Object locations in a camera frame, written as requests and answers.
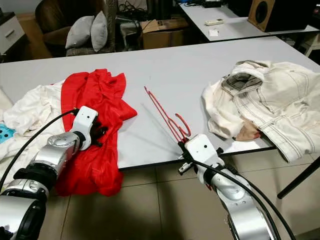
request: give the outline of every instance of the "tiled floor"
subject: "tiled floor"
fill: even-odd
[[[299,240],[320,236],[320,171],[283,200],[277,193],[312,163],[316,155],[287,164],[276,150],[226,159],[255,183],[283,214]],[[226,211],[217,195],[193,171],[180,176],[179,164],[125,171],[119,194],[53,196],[40,240],[232,240]],[[289,239],[276,220],[283,240]]]

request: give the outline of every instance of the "white desk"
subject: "white desk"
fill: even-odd
[[[263,32],[248,22],[248,17],[237,16],[227,6],[213,8],[185,6],[184,4],[180,6],[210,42],[319,31],[317,28],[308,25],[303,30]],[[214,26],[205,25],[205,21],[215,19],[223,19],[224,24]],[[219,35],[209,36],[210,29],[217,29]]]
[[[118,135],[119,168],[176,160],[181,150],[153,106],[144,86],[168,114],[181,114],[193,135],[205,133],[225,153],[265,150],[270,143],[257,139],[222,140],[208,132],[201,94],[209,82],[219,81],[241,60],[291,61],[320,72],[320,66],[276,37],[262,37],[151,50],[96,54],[0,64],[0,86],[16,102],[37,85],[64,80],[72,73],[107,68],[125,73],[123,99],[138,116],[125,121]]]

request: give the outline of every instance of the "clothing pile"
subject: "clothing pile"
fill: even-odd
[[[202,97],[212,133],[238,141],[263,133],[288,162],[320,152],[320,73],[290,62],[240,61]]]
[[[111,76],[106,69],[92,73],[80,72],[65,81],[38,86],[26,93],[13,107],[0,110],[0,121],[16,130],[12,138],[0,144],[0,176],[22,145],[46,123],[73,108],[87,106],[98,112],[98,121],[108,127],[99,139],[102,147],[90,146],[80,151],[62,171],[56,190],[61,196],[99,192],[110,196],[116,194],[123,175],[118,170],[117,136],[124,120],[137,112],[122,100],[126,78],[122,73]],[[19,168],[25,168],[32,157],[52,135],[72,128],[75,116],[69,114],[43,131],[22,153],[11,169],[5,184],[13,179]]]

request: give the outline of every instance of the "red cloth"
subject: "red cloth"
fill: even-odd
[[[59,195],[99,192],[111,196],[119,192],[123,174],[117,165],[118,129],[124,120],[137,115],[121,99],[125,88],[125,75],[112,77],[106,69],[75,73],[65,80],[61,90],[62,113],[74,107],[87,106],[98,112],[98,121],[108,130],[99,139],[102,147],[91,145],[67,163],[55,186]],[[63,117],[66,132],[72,128],[74,119],[72,114]]]

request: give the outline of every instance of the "gray pillow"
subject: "gray pillow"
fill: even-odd
[[[83,16],[75,21],[66,38],[66,49],[80,47],[88,41],[94,19],[95,16]]]
[[[107,19],[102,11],[95,17],[91,27],[91,42],[95,52],[102,49],[108,39]]]

